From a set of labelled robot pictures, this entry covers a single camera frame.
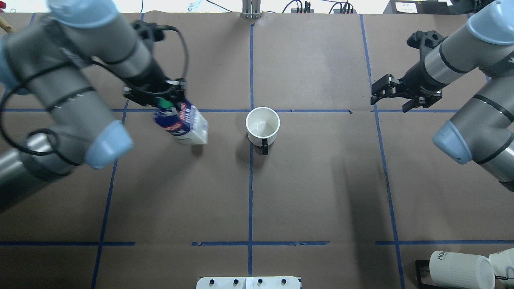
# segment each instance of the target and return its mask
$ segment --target gray robot arm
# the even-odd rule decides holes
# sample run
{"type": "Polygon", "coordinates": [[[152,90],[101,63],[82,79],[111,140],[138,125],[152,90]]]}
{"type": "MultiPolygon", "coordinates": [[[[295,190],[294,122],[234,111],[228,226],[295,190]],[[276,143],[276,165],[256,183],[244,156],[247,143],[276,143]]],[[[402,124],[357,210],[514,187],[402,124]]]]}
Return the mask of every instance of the gray robot arm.
{"type": "Polygon", "coordinates": [[[371,104],[382,98],[411,99],[403,106],[429,107],[440,89],[475,68],[491,79],[436,133],[433,141],[460,164],[471,160],[514,191],[514,3],[495,1],[443,39],[418,32],[421,60],[404,77],[386,75],[372,86],[371,104]]]}
{"type": "Polygon", "coordinates": [[[151,53],[149,42],[159,40],[166,27],[129,25],[112,0],[48,4],[50,16],[0,40],[0,81],[6,90],[35,94],[56,123],[23,143],[10,143],[15,148],[0,155],[0,212],[76,166],[100,169],[132,148],[122,123],[80,72],[93,63],[92,57],[129,83],[125,96],[140,104],[183,97],[183,82],[169,81],[151,53]]]}

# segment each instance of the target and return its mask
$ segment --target wooden stick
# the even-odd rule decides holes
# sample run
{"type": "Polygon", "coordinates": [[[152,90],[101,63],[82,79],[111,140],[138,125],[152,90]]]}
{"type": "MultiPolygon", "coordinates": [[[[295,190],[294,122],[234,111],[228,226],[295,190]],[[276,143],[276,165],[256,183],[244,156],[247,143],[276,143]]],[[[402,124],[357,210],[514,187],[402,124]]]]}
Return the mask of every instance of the wooden stick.
{"type": "Polygon", "coordinates": [[[7,33],[16,32],[16,30],[12,28],[12,26],[9,23],[7,23],[7,21],[5,21],[5,19],[3,19],[2,17],[0,17],[0,27],[7,33]]]}

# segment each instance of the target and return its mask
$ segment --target light blue cap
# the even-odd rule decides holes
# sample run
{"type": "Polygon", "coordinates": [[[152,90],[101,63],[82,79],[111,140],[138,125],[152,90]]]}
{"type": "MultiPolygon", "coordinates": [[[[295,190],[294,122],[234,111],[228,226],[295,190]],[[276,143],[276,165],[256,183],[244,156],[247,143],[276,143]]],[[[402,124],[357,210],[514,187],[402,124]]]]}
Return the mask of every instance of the light blue cap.
{"type": "MultiPolygon", "coordinates": [[[[18,87],[20,83],[16,79],[16,76],[12,72],[11,66],[9,65],[9,61],[5,55],[5,49],[7,49],[7,47],[4,45],[5,42],[0,39],[0,82],[5,85],[6,91],[9,92],[18,87]]],[[[25,95],[28,94],[28,91],[24,88],[20,88],[16,91],[16,93],[25,95]]]]}
{"type": "Polygon", "coordinates": [[[457,127],[449,120],[434,135],[432,141],[438,148],[461,165],[473,159],[466,141],[457,127]]]}
{"type": "Polygon", "coordinates": [[[494,1],[466,23],[476,38],[498,45],[514,44],[514,1],[494,1]]]}
{"type": "Polygon", "coordinates": [[[85,162],[101,169],[132,149],[134,143],[119,120],[111,122],[89,147],[85,162]]]}
{"type": "Polygon", "coordinates": [[[113,0],[48,0],[57,21],[75,28],[98,28],[113,21],[118,8],[113,0]]]}

